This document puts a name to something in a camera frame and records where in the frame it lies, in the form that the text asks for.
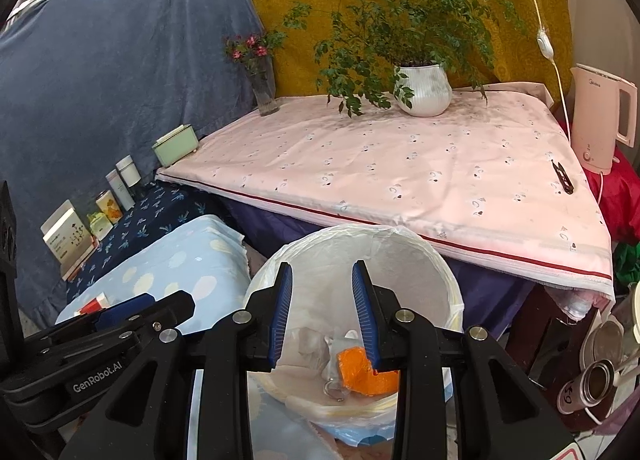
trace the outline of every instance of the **metal screw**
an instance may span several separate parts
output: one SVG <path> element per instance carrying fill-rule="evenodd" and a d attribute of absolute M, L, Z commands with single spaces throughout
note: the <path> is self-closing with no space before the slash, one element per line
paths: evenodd
<path fill-rule="evenodd" d="M 247 312 L 247 310 L 238 310 L 232 317 L 234 323 L 238 323 L 239 325 L 248 323 L 251 321 L 251 318 L 251 312 Z"/>
<path fill-rule="evenodd" d="M 473 326 L 469 329 L 469 335 L 476 341 L 484 341 L 489 337 L 487 331 L 481 326 Z"/>
<path fill-rule="evenodd" d="M 162 330 L 160 332 L 160 340 L 163 343 L 171 343 L 175 341 L 175 338 L 178 337 L 178 332 L 173 328 L 168 328 L 167 330 Z"/>
<path fill-rule="evenodd" d="M 415 314 L 411 310 L 401 308 L 396 312 L 396 319 L 401 323 L 410 323 L 415 319 Z"/>

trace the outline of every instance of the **power cord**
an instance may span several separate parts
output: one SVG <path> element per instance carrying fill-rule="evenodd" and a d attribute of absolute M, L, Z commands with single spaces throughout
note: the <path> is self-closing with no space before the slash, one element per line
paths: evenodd
<path fill-rule="evenodd" d="M 538 42 L 538 47 L 542 55 L 548 59 L 551 64 L 554 66 L 556 70 L 556 77 L 558 78 L 558 87 L 560 88 L 560 99 L 562 101 L 562 109 L 564 110 L 564 122 L 566 122 L 566 136 L 569 140 L 569 146 L 571 145 L 571 127 L 569 127 L 569 114 L 566 110 L 566 103 L 564 102 L 564 92 L 562 91 L 562 81 L 560 79 L 560 72 L 558 71 L 558 66 L 554 61 L 554 48 L 551 45 L 551 40 L 546 33 L 546 29 L 542 24 L 542 16 L 540 15 L 540 8 L 538 7 L 538 0 L 533 0 L 533 5 L 536 7 L 536 14 L 538 16 L 538 34 L 536 36 L 536 40 Z"/>
<path fill-rule="evenodd" d="M 600 200 L 602 200 L 602 188 L 604 186 L 604 175 L 600 172 L 600 192 L 598 193 L 598 205 L 600 205 Z"/>
<path fill-rule="evenodd" d="M 587 416 L 593 420 L 596 423 L 596 426 L 602 426 L 601 421 L 599 421 L 596 416 L 591 413 L 591 410 L 589 408 L 584 408 L 584 412 L 587 414 Z"/>

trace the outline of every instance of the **trash bin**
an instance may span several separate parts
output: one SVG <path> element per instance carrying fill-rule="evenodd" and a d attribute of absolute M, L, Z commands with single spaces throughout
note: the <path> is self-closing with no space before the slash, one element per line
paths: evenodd
<path fill-rule="evenodd" d="M 373 436 L 390 439 L 398 398 L 352 393 L 342 402 L 334 400 L 325 393 L 321 376 L 327 351 L 310 349 L 322 337 L 343 338 L 353 330 L 359 334 L 351 287 L 357 260 L 364 260 L 374 284 L 395 292 L 401 306 L 435 326 L 462 331 L 464 304 L 452 272 L 430 244 L 402 227 L 345 224 L 310 234 L 268 259 L 244 299 L 246 303 L 254 291 L 273 286 L 281 262 L 291 265 L 293 291 L 282 356 L 271 373 L 254 378 L 288 408 L 350 445 Z M 443 376 L 450 396 L 450 371 L 444 368 Z"/>

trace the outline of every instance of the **red stripe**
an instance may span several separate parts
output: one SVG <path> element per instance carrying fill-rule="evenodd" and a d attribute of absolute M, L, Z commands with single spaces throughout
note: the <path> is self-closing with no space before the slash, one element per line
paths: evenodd
<path fill-rule="evenodd" d="M 575 460 L 578 460 L 578 453 L 575 451 L 575 449 L 569 449 L 569 451 L 564 453 L 560 458 L 558 458 L 558 460 L 564 460 L 571 454 L 574 456 Z"/>
<path fill-rule="evenodd" d="M 338 218 L 340 220 L 348 220 L 350 222 L 356 222 L 356 223 L 359 223 L 359 224 L 377 225 L 377 223 L 369 222 L 368 220 L 358 220 L 357 218 L 349 218 L 348 216 L 329 214 L 329 213 L 326 213 L 324 211 L 318 211 L 316 209 L 311 209 L 311 208 L 307 208 L 307 207 L 301 207 L 301 206 L 297 206 L 297 205 L 287 204 L 285 202 L 279 202 L 277 200 L 270 200 L 270 199 L 267 199 L 267 198 L 263 198 L 261 196 L 254 196 L 254 195 L 249 195 L 248 193 L 241 193 L 241 192 L 238 192 L 238 191 L 231 191 L 230 189 L 224 189 L 223 187 L 212 186 L 212 185 L 209 185 L 209 184 L 205 184 L 204 182 L 200 182 L 198 180 L 188 180 L 188 179 L 185 179 L 185 178 L 179 178 L 179 180 L 183 180 L 185 182 L 191 182 L 191 183 L 200 184 L 200 185 L 203 185 L 203 186 L 206 186 L 206 187 L 210 187 L 210 188 L 213 188 L 213 189 L 218 189 L 219 191 L 224 191 L 226 193 L 230 193 L 230 194 L 234 194 L 234 195 L 238 195 L 238 196 L 244 196 L 246 198 L 252 198 L 254 200 L 259 200 L 259 201 L 262 201 L 262 202 L 281 205 L 283 207 L 287 207 L 287 208 L 290 208 L 290 209 L 299 209 L 299 210 L 302 210 L 302 211 L 306 211 L 308 213 L 313 213 L 313 214 L 317 214 L 317 215 L 321 215 L 321 216 L 326 216 L 326 217 L 329 217 L 329 218 Z M 434 242 L 434 243 L 437 243 L 439 245 L 454 247 L 456 249 L 466 250 L 467 252 L 475 252 L 476 254 L 488 254 L 490 256 L 498 256 L 499 258 L 505 258 L 507 260 L 515 260 L 517 262 L 531 263 L 532 265 L 546 266 L 548 268 L 554 268 L 556 270 L 565 270 L 567 272 L 574 272 L 575 274 L 583 274 L 585 276 L 596 276 L 598 278 L 604 278 L 605 280 L 612 280 L 613 279 L 609 274 L 604 274 L 603 272 L 595 272 L 595 271 L 592 271 L 592 270 L 580 270 L 579 268 L 573 268 L 573 267 L 570 267 L 570 266 L 557 265 L 555 263 L 540 262 L 539 260 L 534 260 L 534 259 L 531 259 L 531 258 L 524 258 L 523 256 L 514 256 L 513 254 L 505 254 L 504 252 L 498 252 L 497 250 L 476 249 L 475 247 L 467 247 L 467 246 L 464 246 L 464 245 L 454 244 L 454 243 L 451 243 L 451 242 L 443 242 L 442 240 L 437 240 L 436 238 L 430 238 L 428 236 L 424 236 L 423 234 L 418 234 L 418 236 L 420 236 L 424 240 L 427 240 L 427 241 L 430 241 L 430 242 Z"/>

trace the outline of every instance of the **green cloth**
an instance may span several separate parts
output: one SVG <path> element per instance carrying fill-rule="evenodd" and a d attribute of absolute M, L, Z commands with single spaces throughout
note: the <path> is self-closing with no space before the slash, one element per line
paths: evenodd
<path fill-rule="evenodd" d="M 640 281 L 640 244 L 619 244 L 613 252 L 613 271 L 618 281 L 627 286 Z"/>

